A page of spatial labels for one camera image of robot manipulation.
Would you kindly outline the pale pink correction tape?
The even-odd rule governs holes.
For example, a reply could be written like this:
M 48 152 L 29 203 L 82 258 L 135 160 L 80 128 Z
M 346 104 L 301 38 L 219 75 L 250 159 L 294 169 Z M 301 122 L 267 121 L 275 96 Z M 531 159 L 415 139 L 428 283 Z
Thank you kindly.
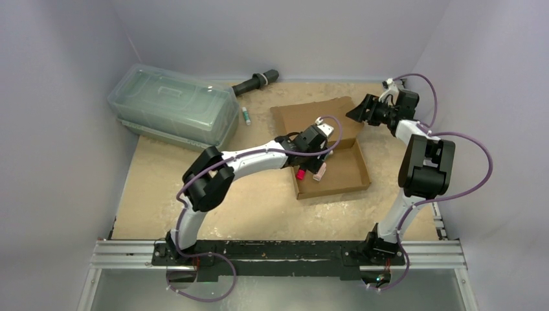
M 315 181 L 321 181 L 322 177 L 324 176 L 324 174 L 326 173 L 326 169 L 327 169 L 327 164 L 326 163 L 323 163 L 319 170 L 317 171 L 316 174 L 313 175 L 313 179 Z

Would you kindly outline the brown cardboard box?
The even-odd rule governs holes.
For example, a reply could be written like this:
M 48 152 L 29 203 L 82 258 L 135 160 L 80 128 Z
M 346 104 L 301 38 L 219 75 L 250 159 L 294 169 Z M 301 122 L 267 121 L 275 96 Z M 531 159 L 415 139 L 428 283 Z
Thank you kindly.
M 357 138 L 363 125 L 346 116 L 354 107 L 351 97 L 338 97 L 270 109 L 278 135 L 305 130 L 317 118 L 327 115 L 335 117 L 342 126 L 342 139 L 332 155 L 327 157 L 326 171 L 321 180 L 314 180 L 310 172 L 303 179 L 293 178 L 298 200 L 346 194 L 370 186 L 366 161 Z

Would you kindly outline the green white glue stick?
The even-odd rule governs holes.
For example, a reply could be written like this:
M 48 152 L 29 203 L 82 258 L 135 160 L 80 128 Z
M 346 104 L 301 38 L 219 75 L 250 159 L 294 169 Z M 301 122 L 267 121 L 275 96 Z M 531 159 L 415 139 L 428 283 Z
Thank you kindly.
M 248 112 L 247 108 L 246 108 L 246 107 L 242 107 L 242 108 L 241 108 L 241 111 L 242 111 L 242 113 L 243 113 L 243 118 L 244 118 L 245 124 L 246 124 L 247 126 L 250 126 L 250 125 L 251 125 L 251 118 L 250 118 L 250 116 L 249 116 L 249 112 Z

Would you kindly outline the clear plastic storage box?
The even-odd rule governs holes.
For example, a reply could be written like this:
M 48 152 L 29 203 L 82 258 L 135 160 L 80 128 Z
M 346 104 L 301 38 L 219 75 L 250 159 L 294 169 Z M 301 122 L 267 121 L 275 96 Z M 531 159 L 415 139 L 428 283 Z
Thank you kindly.
M 198 152 L 226 147 L 240 114 L 227 84 L 143 64 L 130 68 L 107 101 L 132 132 Z

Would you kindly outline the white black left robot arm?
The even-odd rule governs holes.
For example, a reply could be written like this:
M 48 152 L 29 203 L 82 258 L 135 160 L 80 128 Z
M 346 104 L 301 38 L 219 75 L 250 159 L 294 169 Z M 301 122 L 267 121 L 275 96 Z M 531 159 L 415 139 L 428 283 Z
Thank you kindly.
M 166 236 L 168 257 L 178 265 L 191 261 L 205 216 L 221 205 L 238 179 L 287 167 L 318 172 L 332 150 L 328 140 L 333 133 L 333 126 L 319 119 L 302 132 L 281 135 L 260 146 L 233 152 L 220 152 L 215 146 L 203 150 L 183 174 L 183 187 L 176 195 L 183 210 Z

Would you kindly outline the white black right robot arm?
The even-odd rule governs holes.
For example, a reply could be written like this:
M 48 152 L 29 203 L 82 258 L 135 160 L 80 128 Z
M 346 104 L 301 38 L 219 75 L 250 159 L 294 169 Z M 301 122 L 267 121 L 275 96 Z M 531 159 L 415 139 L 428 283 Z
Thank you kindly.
M 371 126 L 386 125 L 407 146 L 399 169 L 399 194 L 387 215 L 367 234 L 357 252 L 378 264 L 397 256 L 399 242 L 426 200 L 445 194 L 449 188 L 455 143 L 428 135 L 414 117 L 420 97 L 404 90 L 382 96 L 367 94 L 346 116 Z

